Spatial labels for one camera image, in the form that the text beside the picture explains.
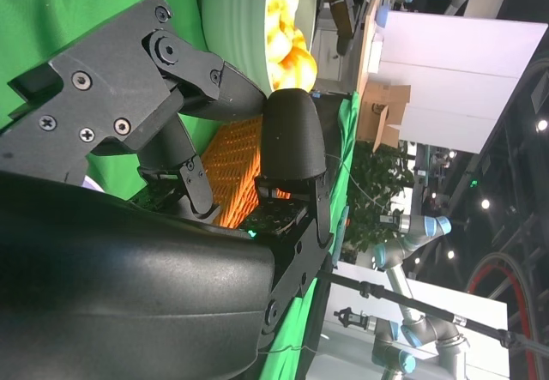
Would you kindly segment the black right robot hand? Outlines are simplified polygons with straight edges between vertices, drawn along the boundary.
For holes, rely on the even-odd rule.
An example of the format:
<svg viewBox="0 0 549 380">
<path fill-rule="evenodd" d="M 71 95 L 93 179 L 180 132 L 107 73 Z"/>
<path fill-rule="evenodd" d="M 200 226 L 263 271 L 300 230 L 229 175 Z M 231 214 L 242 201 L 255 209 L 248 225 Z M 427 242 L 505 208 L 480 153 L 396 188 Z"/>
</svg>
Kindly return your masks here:
<svg viewBox="0 0 549 380">
<path fill-rule="evenodd" d="M 323 131 L 141 0 L 11 81 L 1 132 L 1 376 L 230 379 L 331 246 Z M 262 118 L 258 206 L 217 226 L 181 116 Z"/>
</svg>

